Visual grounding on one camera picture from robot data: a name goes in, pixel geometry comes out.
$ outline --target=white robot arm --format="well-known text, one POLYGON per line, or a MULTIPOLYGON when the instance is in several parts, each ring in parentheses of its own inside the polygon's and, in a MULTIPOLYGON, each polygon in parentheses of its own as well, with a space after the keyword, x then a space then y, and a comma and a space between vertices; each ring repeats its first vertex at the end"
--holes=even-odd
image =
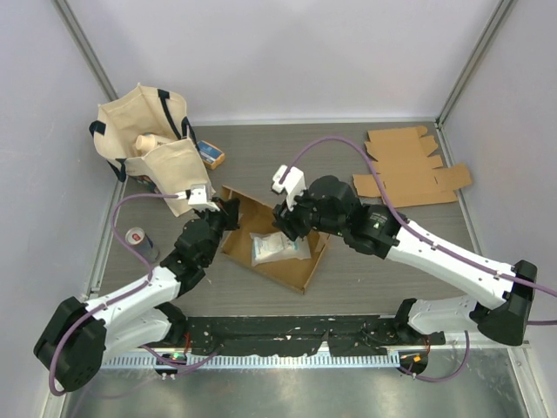
POLYGON ((52 315, 33 353, 47 368, 56 362, 56 380, 65 391, 81 388, 116 355, 154 341, 175 347, 184 338, 186 318, 170 301, 204 278, 223 233, 238 228, 239 209, 237 199, 212 198, 211 185, 195 185, 185 197, 199 218, 185 224, 151 275, 94 300, 71 297, 52 315), (77 328, 60 344, 71 327, 77 328))
POLYGON ((304 237, 312 229, 332 233, 359 253, 414 266, 467 294, 448 300, 404 300, 397 313, 402 338, 404 333, 479 330, 503 344, 522 343, 534 291, 501 275, 535 282, 533 264, 522 260, 512 266, 486 259, 434 236, 404 215, 400 216, 406 227, 401 227, 386 206, 362 205, 350 185, 333 176, 321 177, 306 188, 304 173, 293 167, 281 182, 285 170, 282 165, 273 176, 273 191, 286 192, 285 202, 273 213, 274 225, 288 238, 304 237), (439 251, 439 246, 453 255, 439 251), (485 273, 463 260, 497 273, 485 273))

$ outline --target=cardboard box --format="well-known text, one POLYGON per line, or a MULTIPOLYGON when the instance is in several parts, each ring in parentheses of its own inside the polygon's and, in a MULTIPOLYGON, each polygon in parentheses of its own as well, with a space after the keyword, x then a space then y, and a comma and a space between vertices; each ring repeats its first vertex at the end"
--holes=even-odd
POLYGON ((312 252, 312 257, 308 260, 290 259, 252 266, 253 241, 250 233, 275 233, 278 231, 272 226, 274 221, 272 208, 227 186, 223 186, 221 196, 223 199, 239 198, 239 210, 242 215, 239 220, 240 228, 232 231, 225 238, 222 253, 242 266, 251 268, 251 270, 297 292, 304 293, 321 257, 323 257, 329 235, 315 231, 308 234, 307 239, 312 252))
MULTIPOLYGON (((439 147, 425 126, 368 131, 367 153, 375 159, 383 186, 395 207, 431 205, 457 201, 454 191, 472 184, 464 164, 443 167, 439 147)), ((379 188, 371 174, 354 174, 359 196, 378 198, 379 188)))

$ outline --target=soda can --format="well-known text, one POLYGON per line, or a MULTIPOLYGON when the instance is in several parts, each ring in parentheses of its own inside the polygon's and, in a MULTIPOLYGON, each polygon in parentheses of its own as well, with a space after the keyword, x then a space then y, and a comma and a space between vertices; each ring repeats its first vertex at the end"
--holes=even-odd
POLYGON ((153 245, 153 241, 151 241, 143 229, 132 228, 125 234, 125 242, 150 263, 154 263, 157 260, 160 251, 153 245))

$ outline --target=white package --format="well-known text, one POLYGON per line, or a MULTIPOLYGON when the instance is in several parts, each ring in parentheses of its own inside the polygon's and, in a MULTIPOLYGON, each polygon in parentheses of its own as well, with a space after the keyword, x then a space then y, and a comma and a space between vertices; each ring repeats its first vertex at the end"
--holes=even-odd
POLYGON ((251 233, 250 236, 253 239, 252 266, 288 259, 306 260, 312 257, 307 239, 298 238, 290 241, 283 233, 251 233))

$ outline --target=black strap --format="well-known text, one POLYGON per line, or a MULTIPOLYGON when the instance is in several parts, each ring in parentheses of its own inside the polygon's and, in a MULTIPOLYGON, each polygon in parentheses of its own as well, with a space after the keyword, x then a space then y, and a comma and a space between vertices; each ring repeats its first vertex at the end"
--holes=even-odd
POLYGON ((186 116, 185 118, 182 119, 182 138, 187 137, 188 129, 190 130, 191 140, 193 141, 193 144, 199 151, 198 139, 195 137, 195 132, 193 131, 193 126, 191 126, 190 124, 190 119, 188 119, 188 117, 186 116))
MULTIPOLYGON (((101 135, 104 135, 104 132, 106 131, 106 124, 104 122, 101 122, 100 120, 95 120, 93 122, 91 122, 91 124, 89 125, 89 133, 91 134, 91 136, 94 138, 95 137, 95 133, 100 133, 101 135)), ((114 171, 114 174, 116 174, 116 178, 118 179, 118 181, 124 183, 125 182, 125 178, 126 178, 126 174, 125 174, 125 158, 116 158, 116 161, 118 163, 120 163, 120 170, 118 170, 113 164, 111 164, 109 161, 107 161, 108 165, 111 167, 111 169, 114 171)))
POLYGON ((120 170, 118 170, 113 164, 111 164, 110 162, 108 163, 108 165, 111 167, 111 169, 114 171, 114 174, 116 174, 116 178, 118 179, 118 181, 120 183, 124 183, 125 182, 125 178, 126 178, 126 174, 125 174, 125 158, 116 158, 116 161, 118 163, 120 163, 120 170))
POLYGON ((160 104, 163 106, 163 111, 164 111, 164 115, 166 116, 166 120, 168 120, 168 123, 170 124, 172 131, 174 132, 174 135, 176 135, 176 138, 182 139, 182 137, 180 136, 180 132, 178 131, 178 128, 176 127, 174 121, 172 120, 171 112, 168 110, 168 104, 166 103, 166 100, 171 98, 171 94, 166 90, 157 89, 157 91, 158 91, 158 97, 160 98, 160 104))
POLYGON ((101 122, 100 120, 95 120, 89 125, 89 133, 92 137, 95 136, 95 132, 104 135, 104 131, 106 131, 106 124, 104 122, 101 122))

